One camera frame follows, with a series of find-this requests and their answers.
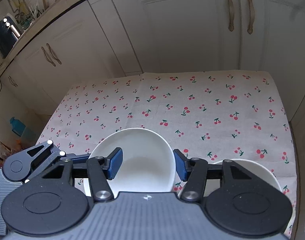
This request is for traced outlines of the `black air fryer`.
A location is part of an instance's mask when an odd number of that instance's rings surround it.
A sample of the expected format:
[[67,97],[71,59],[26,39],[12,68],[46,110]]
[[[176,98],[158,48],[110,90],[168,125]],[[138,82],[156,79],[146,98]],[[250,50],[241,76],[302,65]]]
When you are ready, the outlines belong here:
[[21,37],[22,31],[10,16],[5,16],[0,21],[0,54],[5,59]]

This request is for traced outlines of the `cherry print tablecloth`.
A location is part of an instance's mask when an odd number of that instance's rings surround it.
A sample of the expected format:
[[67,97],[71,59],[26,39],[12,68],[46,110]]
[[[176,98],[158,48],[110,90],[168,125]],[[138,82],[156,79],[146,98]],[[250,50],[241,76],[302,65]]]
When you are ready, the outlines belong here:
[[292,135],[267,72],[145,73],[75,82],[60,94],[38,142],[51,139],[65,152],[84,154],[110,134],[135,127],[160,134],[187,157],[255,161],[296,203]]

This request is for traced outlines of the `white kitchen cabinets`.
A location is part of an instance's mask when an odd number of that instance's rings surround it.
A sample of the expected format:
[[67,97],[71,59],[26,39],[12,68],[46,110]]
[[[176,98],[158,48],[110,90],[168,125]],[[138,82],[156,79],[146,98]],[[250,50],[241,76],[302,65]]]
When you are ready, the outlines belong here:
[[0,62],[0,140],[16,144],[15,117],[38,142],[75,82],[230,70],[270,74],[291,131],[305,95],[305,0],[58,0]]

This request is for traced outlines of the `teal bottle on floor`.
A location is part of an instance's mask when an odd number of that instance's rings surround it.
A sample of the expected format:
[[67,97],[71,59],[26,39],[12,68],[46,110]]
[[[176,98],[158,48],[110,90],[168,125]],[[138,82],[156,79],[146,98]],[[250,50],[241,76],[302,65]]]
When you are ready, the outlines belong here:
[[14,117],[12,117],[9,122],[12,126],[12,132],[15,133],[17,136],[21,137],[26,129],[26,125],[19,119],[16,119]]

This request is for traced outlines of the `white ceramic bowl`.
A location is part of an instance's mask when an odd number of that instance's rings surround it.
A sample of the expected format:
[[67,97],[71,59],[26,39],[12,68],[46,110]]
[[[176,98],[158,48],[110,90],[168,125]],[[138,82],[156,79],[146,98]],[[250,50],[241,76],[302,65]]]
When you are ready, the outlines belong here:
[[[246,175],[251,173],[251,177],[258,177],[266,183],[270,184],[275,189],[282,192],[282,188],[275,178],[275,176],[263,165],[256,163],[255,161],[244,160],[244,159],[232,159],[237,167],[231,168],[234,179],[247,179]],[[183,161],[176,160],[176,172],[182,181],[188,179],[188,168],[185,167]],[[206,187],[203,196],[207,197],[212,192],[220,187],[220,178],[207,178]]]
[[159,134],[144,128],[127,128],[105,138],[90,157],[107,157],[116,147],[123,162],[115,178],[109,180],[114,197],[120,192],[170,192],[176,162],[170,145]]

